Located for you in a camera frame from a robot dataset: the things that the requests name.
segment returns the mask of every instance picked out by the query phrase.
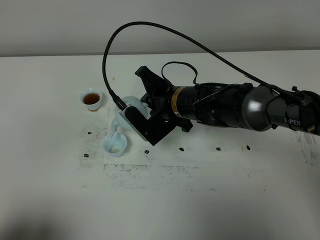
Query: brown tea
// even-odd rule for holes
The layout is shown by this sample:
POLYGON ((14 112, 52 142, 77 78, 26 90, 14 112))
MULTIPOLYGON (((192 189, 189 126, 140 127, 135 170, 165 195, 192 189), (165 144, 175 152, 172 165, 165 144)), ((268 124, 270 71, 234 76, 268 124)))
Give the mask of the brown tea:
POLYGON ((100 97, 96 93, 89 93, 84 96, 83 103, 87 105, 92 105, 97 103, 100 100, 100 97))

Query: white bowl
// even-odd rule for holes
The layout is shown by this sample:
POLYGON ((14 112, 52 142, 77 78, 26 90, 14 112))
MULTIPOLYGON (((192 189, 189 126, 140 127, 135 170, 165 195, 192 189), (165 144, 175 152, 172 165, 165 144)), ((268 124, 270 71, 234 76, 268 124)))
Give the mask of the white bowl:
POLYGON ((120 157, 126 147, 128 141, 122 133, 116 133, 113 136, 106 136, 102 141, 103 149, 112 157, 120 157))

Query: black wire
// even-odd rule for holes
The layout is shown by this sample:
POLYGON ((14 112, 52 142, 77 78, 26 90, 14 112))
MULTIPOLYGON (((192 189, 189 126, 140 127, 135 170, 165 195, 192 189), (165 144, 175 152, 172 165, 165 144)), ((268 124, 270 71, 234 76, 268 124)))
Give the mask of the black wire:
POLYGON ((232 67, 233 69, 237 70, 238 72, 244 74, 246 77, 248 77, 249 79, 267 86, 268 84, 265 81, 262 81, 261 79, 251 75, 250 73, 242 70, 241 68, 237 67, 236 65, 233 65, 231 62, 227 61, 226 59, 224 59, 223 57, 219 56, 218 54, 216 54, 214 51, 210 50, 209 48, 205 47, 204 45, 202 45, 201 43, 193 40, 191 37, 184 35, 181 32, 178 32, 174 29, 171 29, 169 27, 157 24, 157 23, 152 23, 152 22, 147 22, 147 21, 134 21, 134 22, 129 22, 121 27, 119 27, 111 36, 111 38, 109 39, 106 47, 105 47, 105 51, 103 54, 103 60, 102 60, 102 75, 103 75, 103 79, 104 79, 104 83, 106 85, 106 88, 108 89, 113 101, 115 102, 115 104, 121 109, 124 110, 126 108, 126 104, 121 100, 120 97, 118 97, 115 92, 111 89, 108 80, 107 80, 107 75, 106 75, 106 61, 107 61, 107 55, 111 46, 111 43, 113 42, 113 40, 115 39, 115 37, 118 35, 119 32, 121 32, 123 29, 130 27, 130 26, 134 26, 134 25, 147 25, 147 26, 152 26, 152 27, 156 27, 156 28, 160 28, 163 30, 167 30, 173 34, 176 34, 190 42, 192 42, 193 44, 197 45, 198 47, 202 48, 203 50, 205 50, 206 52, 208 52, 209 54, 213 55, 214 57, 216 57, 217 59, 219 59, 220 61, 224 62, 225 64, 227 64, 228 66, 232 67))

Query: table surface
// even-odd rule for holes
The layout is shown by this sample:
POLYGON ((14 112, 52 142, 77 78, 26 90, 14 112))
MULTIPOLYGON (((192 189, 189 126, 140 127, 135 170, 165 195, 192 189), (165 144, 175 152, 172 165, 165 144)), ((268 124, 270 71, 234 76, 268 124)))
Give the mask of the table surface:
MULTIPOLYGON (((221 55, 281 88, 320 93, 320 50, 221 55)), ((199 83, 250 82, 205 53, 114 55, 106 72, 120 97, 140 98, 135 71, 160 75, 169 61, 195 66, 199 83)), ((128 148, 113 158, 101 146, 115 115, 101 65, 102 56, 0 58, 2 229, 47 223, 74 240, 320 239, 319 136, 194 122, 151 146, 120 129, 128 148), (104 93, 97 112, 80 101, 87 88, 104 93)), ((164 73, 193 85, 186 66, 164 73)))

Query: white wall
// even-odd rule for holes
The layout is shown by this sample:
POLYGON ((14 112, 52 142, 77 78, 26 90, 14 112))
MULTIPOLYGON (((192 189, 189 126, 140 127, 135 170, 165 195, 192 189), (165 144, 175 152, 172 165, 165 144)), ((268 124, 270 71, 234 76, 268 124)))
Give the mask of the white wall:
MULTIPOLYGON (((181 31, 218 52, 320 48, 319 0, 1 0, 0 56, 96 54, 131 21, 181 31)), ((113 53, 198 52, 147 26, 116 38, 113 53)))

